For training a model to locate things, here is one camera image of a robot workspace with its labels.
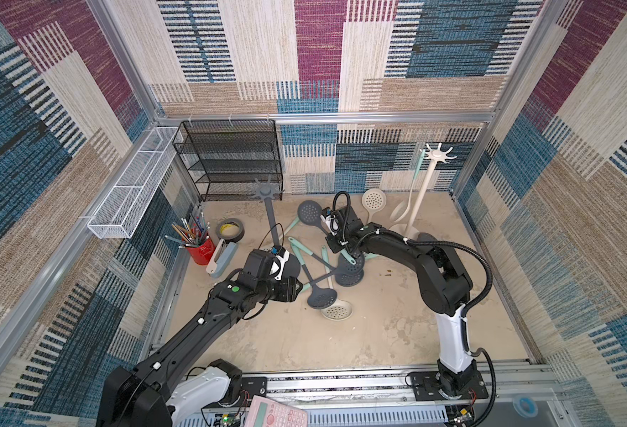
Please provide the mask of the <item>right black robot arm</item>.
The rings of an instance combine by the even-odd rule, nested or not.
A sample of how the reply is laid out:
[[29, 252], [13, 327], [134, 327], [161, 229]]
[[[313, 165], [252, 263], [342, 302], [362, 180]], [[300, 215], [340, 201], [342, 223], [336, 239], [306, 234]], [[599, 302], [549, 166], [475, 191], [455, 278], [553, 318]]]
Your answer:
[[[440, 356], [437, 362], [441, 393], [456, 399], [468, 392], [479, 371], [475, 358], [479, 352], [470, 348], [467, 313], [491, 290], [491, 268], [475, 250], [461, 244], [429, 238], [406, 238], [375, 223], [329, 232], [326, 240], [338, 253], [375, 254], [410, 268], [417, 276], [420, 296], [437, 319]], [[485, 271], [485, 286], [475, 298], [470, 297], [473, 280], [457, 251], [477, 259]]]

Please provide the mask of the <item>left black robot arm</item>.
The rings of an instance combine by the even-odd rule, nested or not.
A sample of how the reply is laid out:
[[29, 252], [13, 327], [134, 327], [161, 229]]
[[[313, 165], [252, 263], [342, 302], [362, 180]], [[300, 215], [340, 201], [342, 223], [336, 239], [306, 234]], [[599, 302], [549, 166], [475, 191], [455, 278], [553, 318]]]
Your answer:
[[166, 344], [134, 368], [109, 374], [96, 425], [177, 426], [223, 400], [236, 381], [233, 366], [210, 366], [189, 381], [184, 375], [257, 305], [295, 302], [303, 289], [300, 272], [299, 259], [282, 246], [252, 250], [245, 265], [213, 286], [197, 314]]

